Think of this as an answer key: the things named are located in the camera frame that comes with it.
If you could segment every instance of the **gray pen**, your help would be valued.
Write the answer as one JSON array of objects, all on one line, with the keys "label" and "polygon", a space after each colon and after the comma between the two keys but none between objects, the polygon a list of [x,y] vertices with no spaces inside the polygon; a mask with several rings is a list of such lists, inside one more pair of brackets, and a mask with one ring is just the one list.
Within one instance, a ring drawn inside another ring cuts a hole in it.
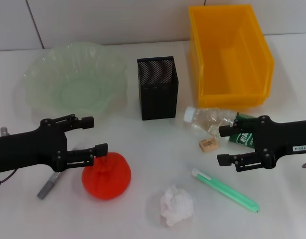
[{"label": "gray pen", "polygon": [[39,199],[44,199],[45,196],[50,192],[50,190],[53,188],[53,186],[58,182],[60,176],[64,173],[63,172],[54,172],[51,177],[48,179],[48,181],[45,183],[45,185],[41,188],[40,192],[37,194],[37,197]]}]

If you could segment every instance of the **white table surface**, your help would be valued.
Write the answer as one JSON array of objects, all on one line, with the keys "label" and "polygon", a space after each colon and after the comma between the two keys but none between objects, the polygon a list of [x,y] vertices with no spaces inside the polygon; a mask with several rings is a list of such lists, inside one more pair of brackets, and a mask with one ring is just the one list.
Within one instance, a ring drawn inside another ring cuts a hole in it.
[{"label": "white table surface", "polygon": [[[249,114],[269,115],[286,122],[306,120],[306,34],[267,36],[275,58],[271,96]],[[109,151],[122,154],[132,170],[126,192],[111,201],[89,196],[81,183],[82,169],[68,170],[45,200],[36,194],[51,174],[37,165],[23,168],[0,186],[0,239],[306,239],[306,154],[280,159],[272,170],[237,173],[220,167],[216,155],[249,149],[223,143],[203,154],[198,140],[182,127],[192,105],[188,43],[169,42],[110,47],[128,65],[128,105],[94,129],[67,134],[68,147],[107,142]],[[10,133],[37,128],[34,113],[25,104],[21,84],[28,66],[45,50],[0,52],[0,127]],[[137,59],[174,56],[178,79],[175,119],[142,121],[138,95]],[[197,167],[245,194],[260,205],[251,213],[196,181]],[[1,173],[0,179],[9,172]],[[168,228],[159,215],[163,190],[175,184],[196,199],[193,218]]]}]

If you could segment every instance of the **white bottle cap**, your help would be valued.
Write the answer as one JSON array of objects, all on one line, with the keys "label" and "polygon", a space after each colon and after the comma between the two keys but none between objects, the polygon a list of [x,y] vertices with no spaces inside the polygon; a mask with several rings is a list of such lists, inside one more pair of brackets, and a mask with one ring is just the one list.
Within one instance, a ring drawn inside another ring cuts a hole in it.
[{"label": "white bottle cap", "polygon": [[196,110],[196,108],[191,107],[191,106],[186,108],[186,111],[185,111],[185,114],[184,114],[184,121],[185,122],[192,123],[195,110]]}]

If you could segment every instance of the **wire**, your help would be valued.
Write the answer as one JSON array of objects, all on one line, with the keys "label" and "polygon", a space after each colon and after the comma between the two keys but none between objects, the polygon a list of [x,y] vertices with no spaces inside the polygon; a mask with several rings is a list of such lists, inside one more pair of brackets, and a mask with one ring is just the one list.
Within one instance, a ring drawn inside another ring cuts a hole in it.
[{"label": "wire", "polygon": [[12,175],[13,175],[16,171],[17,171],[17,169],[15,169],[8,177],[6,177],[5,179],[1,180],[1,181],[0,181],[0,184],[1,184],[1,183],[4,183],[4,182],[7,181],[9,178],[11,178]]}]

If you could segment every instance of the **bottle cap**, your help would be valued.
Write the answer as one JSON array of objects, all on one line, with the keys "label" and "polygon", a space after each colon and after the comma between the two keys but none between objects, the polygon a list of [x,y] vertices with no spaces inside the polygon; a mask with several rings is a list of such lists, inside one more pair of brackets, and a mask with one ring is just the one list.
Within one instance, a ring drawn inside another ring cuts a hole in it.
[{"label": "bottle cap", "polygon": [[186,111],[185,111],[185,114],[184,114],[184,121],[185,122],[189,122],[189,123],[192,122],[195,110],[196,110],[196,108],[191,107],[191,106],[186,108]]},{"label": "bottle cap", "polygon": [[110,200],[121,195],[131,181],[131,169],[125,158],[109,152],[94,159],[94,165],[85,167],[82,173],[84,188],[92,196]]}]

